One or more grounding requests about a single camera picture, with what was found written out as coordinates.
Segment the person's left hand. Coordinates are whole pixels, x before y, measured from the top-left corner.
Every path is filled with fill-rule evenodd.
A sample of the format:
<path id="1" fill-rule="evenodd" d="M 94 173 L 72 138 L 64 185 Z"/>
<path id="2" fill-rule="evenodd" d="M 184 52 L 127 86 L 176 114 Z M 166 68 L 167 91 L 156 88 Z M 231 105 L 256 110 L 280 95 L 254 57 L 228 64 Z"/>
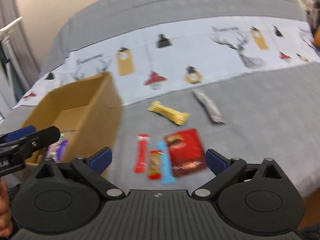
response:
<path id="1" fill-rule="evenodd" d="M 12 233 L 12 213 L 9 205 L 9 195 L 5 181 L 1 180 L 0 198 L 0 234 L 1 237 L 9 237 Z"/>

